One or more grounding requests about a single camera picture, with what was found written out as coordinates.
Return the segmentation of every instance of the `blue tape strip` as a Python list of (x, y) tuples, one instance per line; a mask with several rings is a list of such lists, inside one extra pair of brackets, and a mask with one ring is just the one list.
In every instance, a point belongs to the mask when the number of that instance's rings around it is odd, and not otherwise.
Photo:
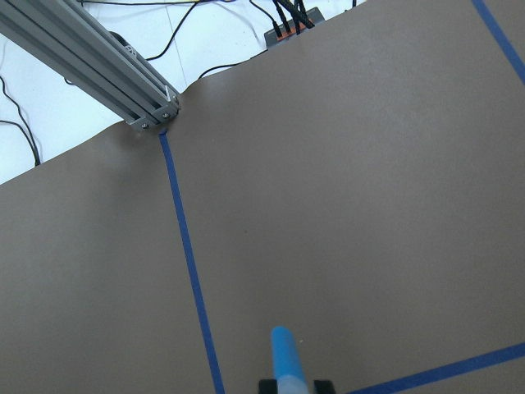
[(429, 369), (428, 371), (416, 373), (405, 378), (362, 388), (354, 392), (349, 392), (348, 394), (393, 394), (395, 392), (402, 392), (403, 390), (438, 382), (440, 380), (452, 378), (478, 369), (491, 367), (510, 360), (519, 359), (521, 357), (525, 357), (525, 342), (501, 350), (492, 351), (491, 353), (486, 353), (484, 355), (478, 355), (471, 359), (458, 361), (457, 363)]
[(217, 354), (215, 353), (215, 346), (213, 345), (212, 330), (210, 329), (208, 315), (206, 314), (203, 292), (200, 288), (194, 252), (191, 246), (191, 239), (189, 238), (188, 224), (186, 223), (184, 207), (182, 206), (182, 198), (180, 197), (179, 183), (177, 182), (177, 175), (175, 171), (175, 163), (173, 162), (173, 157), (171, 156), (170, 144), (167, 140), (166, 133), (167, 129), (164, 129), (161, 134), (158, 135), (158, 138), (161, 141), (162, 151), (164, 153), (164, 158), (166, 159), (167, 175), (170, 178), (171, 193), (173, 194), (173, 203), (175, 204), (175, 211), (177, 214), (177, 220), (179, 222), (180, 237), (182, 238), (182, 245), (184, 247), (184, 254), (186, 256), (189, 281), (191, 282), (191, 288), (194, 293), (195, 306), (197, 307), (197, 314), (199, 315), (200, 330), (203, 334), (204, 347), (206, 348), (206, 355), (208, 356), (208, 364), (210, 367), (210, 372), (212, 373), (215, 393), (224, 394), (221, 370), (219, 369)]
[(491, 10), (486, 6), (483, 0), (472, 0), (472, 4), (477, 9), (477, 13), (485, 22), (486, 27), (492, 33), (492, 36), (500, 46), (501, 50), (509, 60), (512, 67), (518, 74), (519, 78), (522, 80), (525, 85), (525, 64), (523, 60), (519, 57), (518, 53), (510, 43), (509, 39), (503, 32), (503, 30), (498, 25), (497, 20), (491, 14)]

